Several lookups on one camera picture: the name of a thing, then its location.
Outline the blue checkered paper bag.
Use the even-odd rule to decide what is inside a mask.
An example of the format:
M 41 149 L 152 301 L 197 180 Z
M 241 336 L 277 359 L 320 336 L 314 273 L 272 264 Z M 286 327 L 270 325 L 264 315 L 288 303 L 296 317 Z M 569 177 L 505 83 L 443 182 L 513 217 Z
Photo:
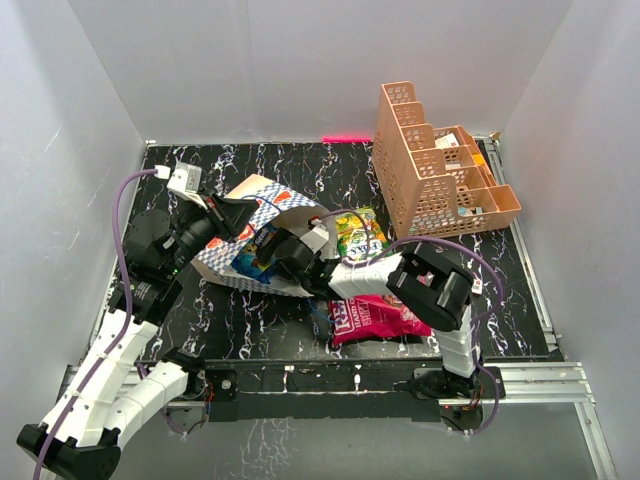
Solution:
M 208 282 L 290 297 L 309 297 L 301 281 L 285 269 L 298 255 L 310 260 L 339 256 L 334 221 L 314 200 L 257 174 L 250 175 L 226 197 L 257 207 L 238 239 L 212 239 L 192 260 Z

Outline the green yellow snack bag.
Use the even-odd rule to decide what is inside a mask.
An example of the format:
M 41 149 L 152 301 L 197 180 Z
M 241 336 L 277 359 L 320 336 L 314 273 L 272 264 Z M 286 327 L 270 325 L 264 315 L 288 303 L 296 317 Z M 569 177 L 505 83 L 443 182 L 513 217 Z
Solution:
M 357 212 L 365 221 L 366 228 L 363 228 L 358 216 L 351 212 L 341 213 L 335 218 L 339 253 L 353 262 L 373 257 L 388 246 L 374 209 L 363 207 Z

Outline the pink REAL chips bag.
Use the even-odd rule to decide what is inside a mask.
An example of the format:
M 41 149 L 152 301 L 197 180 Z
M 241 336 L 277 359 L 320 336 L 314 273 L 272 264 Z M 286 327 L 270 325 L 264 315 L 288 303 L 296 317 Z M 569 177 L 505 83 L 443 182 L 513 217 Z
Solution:
M 334 321 L 332 345 L 372 338 L 430 336 L 431 328 L 394 295 L 360 295 L 329 302 Z

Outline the blue snack bag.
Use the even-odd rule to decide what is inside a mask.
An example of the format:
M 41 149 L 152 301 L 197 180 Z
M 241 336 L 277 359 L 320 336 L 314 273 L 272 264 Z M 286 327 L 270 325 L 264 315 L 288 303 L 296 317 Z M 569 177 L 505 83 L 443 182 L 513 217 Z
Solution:
M 276 232 L 277 229 L 271 224 L 262 227 L 236 255 L 231 267 L 240 275 L 262 284 L 270 284 L 275 270 L 272 266 L 272 254 L 267 252 L 267 246 Z

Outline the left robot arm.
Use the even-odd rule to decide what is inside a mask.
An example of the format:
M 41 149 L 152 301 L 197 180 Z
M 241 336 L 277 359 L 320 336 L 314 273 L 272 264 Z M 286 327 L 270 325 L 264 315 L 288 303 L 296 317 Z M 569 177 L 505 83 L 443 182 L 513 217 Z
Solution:
M 252 230 L 252 199 L 197 194 L 177 220 L 158 209 L 138 214 L 119 250 L 121 281 L 82 365 L 53 409 L 24 426 L 18 445 L 38 470 L 63 479 L 108 479 L 125 445 L 166 404 L 200 396 L 207 376 L 197 357 L 173 351 L 126 394 L 120 389 L 141 350 L 182 290 L 178 274 L 214 240 L 234 243 Z

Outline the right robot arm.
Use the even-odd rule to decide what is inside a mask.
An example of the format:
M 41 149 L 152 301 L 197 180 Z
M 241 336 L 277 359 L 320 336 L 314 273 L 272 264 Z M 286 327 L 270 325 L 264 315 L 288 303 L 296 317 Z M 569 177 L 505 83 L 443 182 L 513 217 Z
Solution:
M 472 397 L 482 382 L 482 362 L 471 318 L 474 278 L 434 245 L 455 249 L 487 263 L 455 242 L 425 236 L 392 243 L 374 257 L 355 262 L 324 259 L 293 233 L 279 229 L 257 247 L 257 261 L 270 262 L 275 274 L 318 299 L 348 302 L 361 296 L 394 296 L 437 337 L 439 372 L 427 376 L 431 398 Z

